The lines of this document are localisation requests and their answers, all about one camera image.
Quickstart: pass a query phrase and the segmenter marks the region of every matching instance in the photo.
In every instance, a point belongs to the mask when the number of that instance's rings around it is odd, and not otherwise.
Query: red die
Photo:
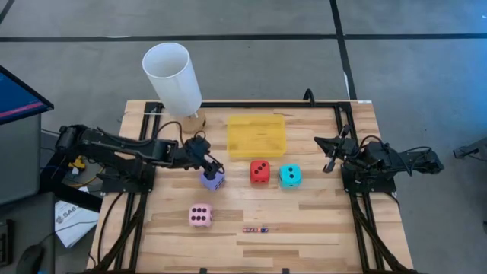
[[[267,161],[250,163],[250,181],[252,183],[268,183],[271,177],[271,166]]]

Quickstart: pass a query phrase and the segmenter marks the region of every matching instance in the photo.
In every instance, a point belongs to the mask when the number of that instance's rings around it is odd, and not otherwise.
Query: white paper
[[[79,190],[88,192],[88,188],[86,186],[80,188]],[[97,212],[92,212],[91,210],[83,209],[77,205],[63,201],[56,203],[54,214],[56,216],[54,219],[55,231],[66,228],[65,230],[56,232],[56,234],[67,248],[74,246],[81,238],[83,238],[83,236],[86,235],[86,233],[89,232],[89,230],[97,225],[97,223],[92,222],[90,224],[78,224],[71,228],[67,228],[68,226],[83,221],[89,222],[98,220]]]

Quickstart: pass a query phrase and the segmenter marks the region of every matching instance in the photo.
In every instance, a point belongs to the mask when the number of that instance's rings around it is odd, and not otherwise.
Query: floor
[[[487,272],[485,163],[452,153],[487,136],[487,2],[0,0],[3,7],[0,64],[54,103],[45,129],[117,132],[127,100],[157,98],[141,60],[163,40],[188,48],[205,99],[300,99],[311,88],[317,99],[372,100],[385,141],[397,150],[430,145],[445,166],[437,176],[396,177],[415,268]],[[56,272],[82,271],[92,237],[70,250],[58,242]]]

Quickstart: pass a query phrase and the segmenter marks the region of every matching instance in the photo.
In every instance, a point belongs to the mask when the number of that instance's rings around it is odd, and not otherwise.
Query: purple die
[[[207,189],[211,191],[216,191],[223,184],[225,180],[225,175],[217,172],[213,180],[208,180],[206,179],[204,173],[201,173],[199,179],[206,186]]]

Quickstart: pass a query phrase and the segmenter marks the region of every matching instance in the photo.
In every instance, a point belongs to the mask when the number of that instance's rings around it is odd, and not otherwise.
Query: pink die
[[[189,209],[189,225],[209,227],[212,225],[212,206],[205,203],[194,204]]]

